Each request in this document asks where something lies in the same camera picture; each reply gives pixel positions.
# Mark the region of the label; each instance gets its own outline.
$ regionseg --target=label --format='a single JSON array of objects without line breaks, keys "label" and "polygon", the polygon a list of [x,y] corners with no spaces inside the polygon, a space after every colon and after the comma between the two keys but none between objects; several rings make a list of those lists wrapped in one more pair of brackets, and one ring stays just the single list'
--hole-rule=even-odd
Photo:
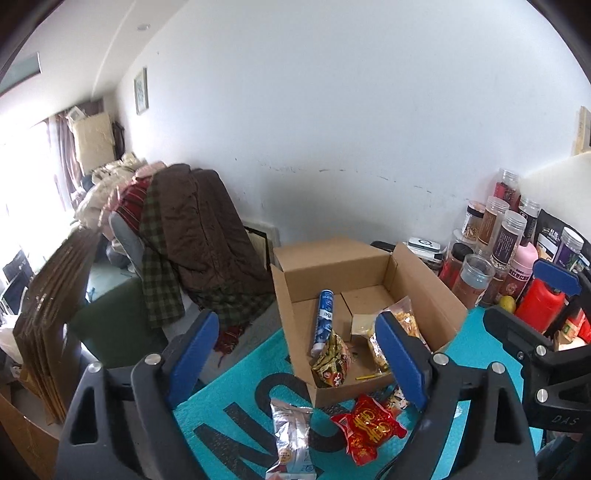
[{"label": "label", "polygon": [[535,224],[538,222],[538,218],[525,213],[521,208],[519,209],[519,214],[527,221],[523,236],[524,238],[531,240],[534,236]]},{"label": "label", "polygon": [[333,293],[325,290],[320,293],[318,300],[318,317],[316,319],[316,334],[314,343],[326,343],[332,332]]},{"label": "label", "polygon": [[478,232],[478,240],[481,243],[488,245],[488,242],[491,240],[492,230],[495,227],[495,222],[496,215],[486,210],[480,225],[480,231]]},{"label": "label", "polygon": [[567,270],[571,270],[574,265],[579,260],[579,254],[577,252],[573,252],[569,247],[565,244],[560,246],[558,249],[558,253],[556,254],[555,264],[560,265]]},{"label": "label", "polygon": [[525,286],[527,285],[528,280],[531,277],[531,270],[526,273],[513,266],[509,270],[509,274],[505,279],[505,282],[501,286],[499,290],[499,297],[504,297],[505,295],[509,295],[517,300]]},{"label": "label", "polygon": [[471,287],[462,279],[461,275],[457,278],[452,289],[453,294],[468,310],[473,309],[480,302],[485,291],[485,288]]},{"label": "label", "polygon": [[507,230],[505,225],[501,226],[495,246],[492,248],[492,263],[496,268],[506,267],[509,263],[517,243],[517,236],[516,233]]}]

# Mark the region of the red bottle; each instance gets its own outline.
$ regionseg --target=red bottle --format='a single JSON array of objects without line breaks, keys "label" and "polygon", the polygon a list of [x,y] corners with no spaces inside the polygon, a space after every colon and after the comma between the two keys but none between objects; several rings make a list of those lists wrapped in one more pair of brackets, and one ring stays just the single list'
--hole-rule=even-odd
[{"label": "red bottle", "polygon": [[538,332],[544,333],[564,306],[565,298],[564,293],[554,293],[539,278],[535,278],[515,315]]}]

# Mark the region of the cardboard box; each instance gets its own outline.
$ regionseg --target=cardboard box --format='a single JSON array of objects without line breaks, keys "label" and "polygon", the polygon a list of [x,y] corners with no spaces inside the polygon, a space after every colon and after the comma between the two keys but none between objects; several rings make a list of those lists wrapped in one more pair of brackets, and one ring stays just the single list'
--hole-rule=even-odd
[{"label": "cardboard box", "polygon": [[[22,403],[34,402],[36,399],[26,390],[21,393],[33,397],[21,399]],[[0,423],[18,453],[39,479],[51,480],[60,443],[59,434],[55,428],[45,425],[44,429],[31,420],[33,415],[30,410],[37,410],[37,421],[43,422],[43,404],[39,399],[34,409],[29,408],[27,415],[15,406],[16,403],[8,387],[0,388]]]},{"label": "cardboard box", "polygon": [[318,387],[310,369],[310,347],[318,296],[325,288],[335,294],[333,328],[349,342],[354,314],[372,314],[409,296],[418,327],[431,350],[456,336],[467,311],[429,268],[404,245],[389,253],[349,239],[290,245],[275,249],[278,267],[273,282],[285,340],[296,377],[306,382],[312,405],[325,407],[369,393],[393,382],[391,374],[371,380],[356,377],[376,371],[366,345],[351,345],[358,353],[345,383]]}]

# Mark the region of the window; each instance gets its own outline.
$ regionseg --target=window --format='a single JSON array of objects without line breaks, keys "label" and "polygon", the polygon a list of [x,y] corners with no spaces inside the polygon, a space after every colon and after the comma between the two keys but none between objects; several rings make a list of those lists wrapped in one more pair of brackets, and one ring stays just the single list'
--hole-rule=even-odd
[{"label": "window", "polygon": [[45,122],[0,147],[0,267],[22,248],[37,271],[68,235],[73,211],[59,175]]}]

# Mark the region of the curtain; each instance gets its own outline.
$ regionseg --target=curtain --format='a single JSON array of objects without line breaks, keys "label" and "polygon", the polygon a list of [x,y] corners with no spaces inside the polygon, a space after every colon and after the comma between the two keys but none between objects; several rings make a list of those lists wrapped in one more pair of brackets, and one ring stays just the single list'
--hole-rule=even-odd
[{"label": "curtain", "polygon": [[[85,102],[76,105],[87,116],[103,112],[103,100],[97,102]],[[49,143],[54,155],[57,156],[61,178],[56,179],[56,185],[60,192],[62,201],[68,207],[77,208],[82,200],[82,169],[76,158],[76,147],[74,145],[74,134],[70,130],[66,114],[69,109],[57,113],[48,118]]]}]

